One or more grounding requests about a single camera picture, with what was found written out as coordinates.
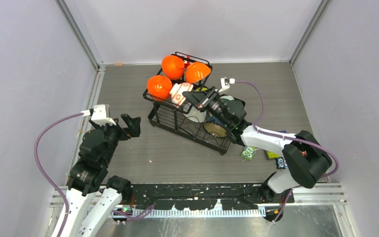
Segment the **white bowl red floral pattern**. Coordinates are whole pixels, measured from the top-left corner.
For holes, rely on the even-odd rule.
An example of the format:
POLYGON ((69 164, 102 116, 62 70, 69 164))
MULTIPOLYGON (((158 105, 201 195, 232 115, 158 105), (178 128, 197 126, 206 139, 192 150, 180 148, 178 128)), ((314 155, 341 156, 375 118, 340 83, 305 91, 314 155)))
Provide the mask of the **white bowl red floral pattern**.
POLYGON ((176 83, 173 85, 169 94, 171 101, 176 108, 180 107, 186 100, 183 92, 191 91, 193 89, 193 84, 188 82, 176 83))

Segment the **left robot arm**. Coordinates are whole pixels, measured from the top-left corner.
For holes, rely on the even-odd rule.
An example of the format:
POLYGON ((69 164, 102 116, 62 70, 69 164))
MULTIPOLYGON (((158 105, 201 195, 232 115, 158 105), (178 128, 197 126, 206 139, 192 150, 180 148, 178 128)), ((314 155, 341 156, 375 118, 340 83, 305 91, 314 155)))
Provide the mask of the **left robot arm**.
POLYGON ((132 197, 131 182, 113 176, 96 205, 89 210, 92 200, 108 174, 108 166, 120 141, 139 137, 141 118, 122 114, 126 124, 122 128, 118 119, 99 116, 91 111, 93 129, 86 132, 79 147, 79 159, 71 168, 65 193, 63 216, 58 220, 54 237, 93 237, 117 204, 127 204, 132 197))

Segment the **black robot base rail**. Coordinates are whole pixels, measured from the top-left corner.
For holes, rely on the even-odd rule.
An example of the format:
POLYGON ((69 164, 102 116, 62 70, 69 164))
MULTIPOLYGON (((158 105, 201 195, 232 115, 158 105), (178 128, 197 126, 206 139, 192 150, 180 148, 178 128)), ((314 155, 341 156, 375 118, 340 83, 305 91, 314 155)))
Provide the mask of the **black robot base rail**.
POLYGON ((254 183, 169 183, 133 184, 132 193, 120 204, 145 209, 154 205, 155 210, 212 210, 221 204, 222 210, 253 210, 260 204, 281 206, 284 201, 293 203, 288 191, 265 196, 261 184, 254 183))

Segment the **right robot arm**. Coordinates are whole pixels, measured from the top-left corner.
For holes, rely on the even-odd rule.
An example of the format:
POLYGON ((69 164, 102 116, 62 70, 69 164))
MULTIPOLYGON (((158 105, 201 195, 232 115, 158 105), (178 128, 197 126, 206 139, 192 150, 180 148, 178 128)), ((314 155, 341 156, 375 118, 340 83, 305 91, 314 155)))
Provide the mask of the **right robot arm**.
POLYGON ((264 200, 276 202, 282 192, 295 187, 311 189, 333 161, 314 136, 305 130, 298 134, 263 129, 246 121, 241 100, 222 101, 212 87, 206 91, 183 92, 186 101, 199 111, 208 111, 225 128, 231 142, 273 152, 283 157, 287 168, 271 174, 260 186, 264 200))

